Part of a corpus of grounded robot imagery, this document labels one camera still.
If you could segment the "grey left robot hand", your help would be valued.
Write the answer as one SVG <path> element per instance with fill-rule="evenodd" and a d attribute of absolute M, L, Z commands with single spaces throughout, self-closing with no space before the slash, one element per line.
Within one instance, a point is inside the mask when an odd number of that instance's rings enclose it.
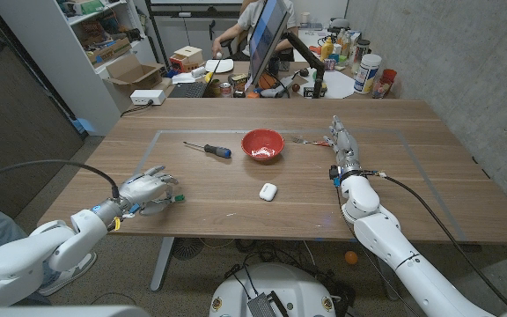
<path fill-rule="evenodd" d="M 152 216 L 175 202 L 172 184 L 179 182 L 169 173 L 163 173 L 164 169 L 164 166 L 154 166 L 121 184 L 119 193 L 124 214 L 138 212 Z"/>

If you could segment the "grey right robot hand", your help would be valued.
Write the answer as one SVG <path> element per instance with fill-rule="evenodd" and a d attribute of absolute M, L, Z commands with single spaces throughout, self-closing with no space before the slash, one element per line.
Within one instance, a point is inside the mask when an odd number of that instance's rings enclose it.
<path fill-rule="evenodd" d="M 332 136 L 324 136 L 324 140 L 335 153 L 337 176 L 341 179 L 345 179 L 351 174 L 360 173 L 362 168 L 359 163 L 359 147 L 357 141 L 346 130 L 337 115 L 333 116 L 329 130 Z"/>

